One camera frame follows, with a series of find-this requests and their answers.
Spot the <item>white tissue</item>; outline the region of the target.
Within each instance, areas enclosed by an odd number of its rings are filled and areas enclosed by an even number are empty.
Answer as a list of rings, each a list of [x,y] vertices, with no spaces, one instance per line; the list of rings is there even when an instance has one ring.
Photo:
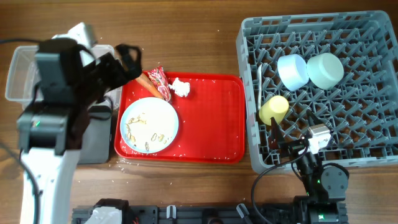
[[[179,78],[176,78],[169,88],[175,92],[179,97],[187,97],[190,92],[189,82],[182,82]]]

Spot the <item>orange carrot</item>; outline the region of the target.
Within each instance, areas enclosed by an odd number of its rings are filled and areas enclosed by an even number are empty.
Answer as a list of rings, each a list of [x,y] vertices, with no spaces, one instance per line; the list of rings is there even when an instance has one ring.
[[[152,93],[156,98],[164,99],[164,97],[161,95],[161,93],[157,90],[155,85],[152,83],[152,81],[148,78],[148,76],[145,73],[141,73],[137,78],[136,81],[143,86],[146,90],[148,90],[150,93]]]

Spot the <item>red snack wrapper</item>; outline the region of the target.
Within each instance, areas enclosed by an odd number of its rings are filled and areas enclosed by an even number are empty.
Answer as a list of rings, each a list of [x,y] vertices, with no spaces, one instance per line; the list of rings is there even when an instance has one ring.
[[[158,92],[162,95],[165,101],[169,102],[172,98],[169,83],[167,77],[164,73],[164,69],[162,66],[158,66],[153,70],[148,72],[148,77],[151,82],[154,84]]]

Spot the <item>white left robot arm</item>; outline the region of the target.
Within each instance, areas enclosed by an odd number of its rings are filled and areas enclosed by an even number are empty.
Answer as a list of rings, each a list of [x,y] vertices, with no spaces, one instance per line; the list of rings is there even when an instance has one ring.
[[[114,55],[99,57],[77,41],[49,39],[38,45],[40,81],[17,120],[19,162],[24,169],[21,223],[65,223],[73,175],[89,126],[89,108],[127,82]]]

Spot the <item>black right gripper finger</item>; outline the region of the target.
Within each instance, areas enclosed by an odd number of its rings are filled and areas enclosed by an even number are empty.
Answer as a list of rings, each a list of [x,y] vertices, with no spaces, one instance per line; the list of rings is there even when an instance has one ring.
[[[279,145],[284,143],[285,139],[280,130],[280,126],[274,117],[271,118],[271,144]]]
[[[309,126],[316,126],[319,124],[325,125],[311,110],[306,110],[306,115],[308,117]]]

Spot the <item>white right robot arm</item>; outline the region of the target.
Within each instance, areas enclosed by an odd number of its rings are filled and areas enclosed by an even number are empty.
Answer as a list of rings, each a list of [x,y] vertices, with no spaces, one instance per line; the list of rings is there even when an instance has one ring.
[[[349,172],[336,163],[322,164],[318,154],[323,143],[328,143],[331,130],[325,126],[311,111],[307,134],[295,141],[286,141],[277,121],[272,116],[269,146],[279,150],[282,157],[289,161],[276,164],[261,172],[251,188],[252,207],[264,223],[282,221],[283,214],[289,215],[290,223],[343,223],[341,202],[346,198]],[[255,189],[260,179],[269,172],[290,164],[293,172],[302,181],[306,196],[296,196],[291,204],[265,204],[262,208],[256,205]]]

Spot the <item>light blue bowl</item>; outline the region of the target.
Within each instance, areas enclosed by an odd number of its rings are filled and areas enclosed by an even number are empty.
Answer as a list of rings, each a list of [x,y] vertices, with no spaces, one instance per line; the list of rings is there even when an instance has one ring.
[[[284,86],[295,91],[309,82],[307,63],[298,54],[282,56],[277,61],[277,70]]]

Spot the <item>white plastic spoon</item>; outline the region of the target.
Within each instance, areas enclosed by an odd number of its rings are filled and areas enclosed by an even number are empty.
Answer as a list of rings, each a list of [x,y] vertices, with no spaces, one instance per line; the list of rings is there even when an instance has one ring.
[[[257,109],[260,110],[262,106],[262,64],[257,68],[257,79],[258,79],[258,95],[257,95]]]

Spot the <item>green bowl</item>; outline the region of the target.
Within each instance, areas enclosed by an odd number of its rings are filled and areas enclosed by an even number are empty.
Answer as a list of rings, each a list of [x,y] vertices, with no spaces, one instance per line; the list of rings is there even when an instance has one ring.
[[[342,80],[344,68],[337,56],[323,53],[308,60],[307,73],[315,86],[328,90]]]

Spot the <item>blue plate with rice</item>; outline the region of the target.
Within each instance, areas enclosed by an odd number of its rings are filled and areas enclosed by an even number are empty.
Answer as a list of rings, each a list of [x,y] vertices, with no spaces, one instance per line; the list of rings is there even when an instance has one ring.
[[[179,118],[174,107],[160,98],[147,97],[129,105],[119,123],[123,149],[133,154],[157,154],[177,137]]]

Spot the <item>yellow plastic cup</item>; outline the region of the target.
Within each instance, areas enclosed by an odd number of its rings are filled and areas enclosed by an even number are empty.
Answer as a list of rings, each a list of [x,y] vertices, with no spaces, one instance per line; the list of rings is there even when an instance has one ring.
[[[289,102],[280,95],[271,97],[259,110],[259,118],[265,124],[271,125],[271,118],[279,124],[285,117],[289,109]]]

